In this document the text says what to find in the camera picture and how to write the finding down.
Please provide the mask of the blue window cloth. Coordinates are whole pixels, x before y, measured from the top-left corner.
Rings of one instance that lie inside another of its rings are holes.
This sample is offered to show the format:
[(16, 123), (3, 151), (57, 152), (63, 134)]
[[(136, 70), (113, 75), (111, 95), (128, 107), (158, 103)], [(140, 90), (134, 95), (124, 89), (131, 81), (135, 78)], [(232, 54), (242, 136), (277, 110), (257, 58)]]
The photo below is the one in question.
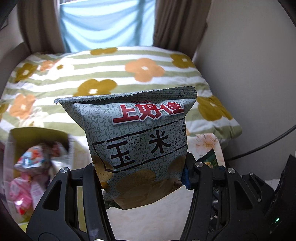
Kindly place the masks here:
[(66, 52), (153, 44), (155, 1), (61, 1), (59, 8)]

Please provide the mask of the pink white snack bag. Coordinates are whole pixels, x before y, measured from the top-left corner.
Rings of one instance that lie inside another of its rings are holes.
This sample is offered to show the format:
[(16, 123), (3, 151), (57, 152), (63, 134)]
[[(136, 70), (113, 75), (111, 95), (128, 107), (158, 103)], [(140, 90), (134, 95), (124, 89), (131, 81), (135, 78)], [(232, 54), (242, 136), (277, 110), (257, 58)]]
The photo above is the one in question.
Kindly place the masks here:
[(25, 215), (37, 207), (45, 190), (36, 177), (25, 174), (10, 182), (9, 195), (18, 214)]

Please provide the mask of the blue red white snack bag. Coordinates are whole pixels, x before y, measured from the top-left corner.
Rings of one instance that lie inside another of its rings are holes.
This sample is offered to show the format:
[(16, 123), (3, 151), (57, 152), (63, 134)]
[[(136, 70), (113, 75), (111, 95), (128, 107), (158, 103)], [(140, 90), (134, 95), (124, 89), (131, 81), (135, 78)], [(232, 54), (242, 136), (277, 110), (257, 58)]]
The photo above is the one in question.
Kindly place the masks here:
[(50, 154), (47, 152), (47, 149), (44, 149), (43, 145), (30, 147), (14, 164), (16, 170), (30, 175), (39, 175), (50, 166)]

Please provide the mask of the green small snack packet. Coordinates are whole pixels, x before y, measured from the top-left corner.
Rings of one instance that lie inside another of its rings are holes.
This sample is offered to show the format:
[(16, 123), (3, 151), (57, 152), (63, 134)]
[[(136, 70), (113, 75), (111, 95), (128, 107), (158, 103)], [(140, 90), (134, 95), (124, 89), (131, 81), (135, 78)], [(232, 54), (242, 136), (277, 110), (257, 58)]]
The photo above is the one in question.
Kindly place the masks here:
[(204, 156), (199, 158), (198, 161), (206, 164), (212, 169), (217, 169), (219, 167), (218, 161), (213, 149), (209, 150)]

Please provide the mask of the left brown curtain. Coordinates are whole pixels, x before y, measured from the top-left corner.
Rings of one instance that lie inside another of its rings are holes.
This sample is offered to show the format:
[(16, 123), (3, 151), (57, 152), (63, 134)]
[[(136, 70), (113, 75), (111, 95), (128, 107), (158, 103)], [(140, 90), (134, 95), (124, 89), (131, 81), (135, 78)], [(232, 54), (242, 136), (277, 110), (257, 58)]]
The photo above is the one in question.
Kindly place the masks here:
[(18, 23), (31, 53), (66, 52), (61, 35), (59, 1), (19, 1)]

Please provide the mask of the grey corn chips bag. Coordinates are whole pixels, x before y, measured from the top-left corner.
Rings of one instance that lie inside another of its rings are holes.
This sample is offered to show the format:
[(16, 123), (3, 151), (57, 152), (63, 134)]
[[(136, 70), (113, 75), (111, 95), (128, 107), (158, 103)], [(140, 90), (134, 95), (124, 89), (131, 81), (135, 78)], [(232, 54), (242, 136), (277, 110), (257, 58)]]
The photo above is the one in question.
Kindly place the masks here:
[(187, 154), (192, 86), (58, 98), (84, 130), (98, 178), (122, 209), (151, 204), (177, 188)]

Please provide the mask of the floral striped duvet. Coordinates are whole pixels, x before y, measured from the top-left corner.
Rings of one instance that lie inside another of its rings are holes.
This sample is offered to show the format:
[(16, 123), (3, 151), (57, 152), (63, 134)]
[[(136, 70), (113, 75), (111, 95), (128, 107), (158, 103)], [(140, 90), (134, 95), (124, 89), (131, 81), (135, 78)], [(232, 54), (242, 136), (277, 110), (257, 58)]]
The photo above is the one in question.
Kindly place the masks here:
[(9, 73), (1, 95), (1, 142), (11, 129), (35, 126), (64, 131), (84, 142), (85, 132), (54, 100), (179, 86), (198, 97), (186, 115), (189, 136), (213, 133), (220, 143), (242, 128), (187, 55), (157, 47), (115, 47), (66, 54), (31, 54)]

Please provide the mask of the brown curtain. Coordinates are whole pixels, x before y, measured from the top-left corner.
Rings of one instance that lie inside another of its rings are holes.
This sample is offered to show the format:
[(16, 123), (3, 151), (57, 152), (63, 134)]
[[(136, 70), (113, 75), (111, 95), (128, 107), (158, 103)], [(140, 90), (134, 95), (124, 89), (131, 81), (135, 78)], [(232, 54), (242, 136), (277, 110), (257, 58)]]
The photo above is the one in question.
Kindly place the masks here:
[(59, 1), (19, 1), (18, 23), (31, 53), (66, 52), (61, 35)]
[(153, 46), (194, 57), (207, 28), (211, 0), (156, 1)]

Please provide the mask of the grey headboard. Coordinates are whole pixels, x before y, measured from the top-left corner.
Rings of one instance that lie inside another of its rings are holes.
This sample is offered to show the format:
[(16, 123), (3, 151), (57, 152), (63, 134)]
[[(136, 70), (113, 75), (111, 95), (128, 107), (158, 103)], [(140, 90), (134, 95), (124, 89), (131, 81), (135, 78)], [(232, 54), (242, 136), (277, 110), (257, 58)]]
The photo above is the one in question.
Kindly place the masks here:
[(1, 81), (1, 94), (4, 91), (8, 78), (14, 68), (28, 56), (30, 56), (30, 51), (27, 45), (22, 42), (17, 45), (12, 51), (10, 51), (6, 56), (4, 56), (3, 60), (1, 60), (0, 64), (0, 81)]

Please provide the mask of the right brown curtain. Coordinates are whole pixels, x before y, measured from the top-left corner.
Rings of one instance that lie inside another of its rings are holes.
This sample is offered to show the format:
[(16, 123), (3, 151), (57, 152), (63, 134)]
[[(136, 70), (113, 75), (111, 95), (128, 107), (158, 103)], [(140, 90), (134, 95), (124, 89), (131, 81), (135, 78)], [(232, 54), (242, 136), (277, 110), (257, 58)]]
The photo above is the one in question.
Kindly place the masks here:
[(211, 0), (156, 1), (153, 46), (194, 57), (207, 28)]

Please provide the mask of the green cardboard box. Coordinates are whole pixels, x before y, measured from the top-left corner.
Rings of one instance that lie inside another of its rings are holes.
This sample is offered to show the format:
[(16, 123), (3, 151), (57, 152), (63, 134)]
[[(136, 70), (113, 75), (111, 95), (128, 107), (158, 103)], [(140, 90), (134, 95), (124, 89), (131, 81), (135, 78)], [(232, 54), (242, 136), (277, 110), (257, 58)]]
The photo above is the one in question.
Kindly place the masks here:
[(4, 193), (9, 213), (22, 230), (58, 171), (91, 162), (86, 139), (39, 127), (10, 130), (4, 148)]

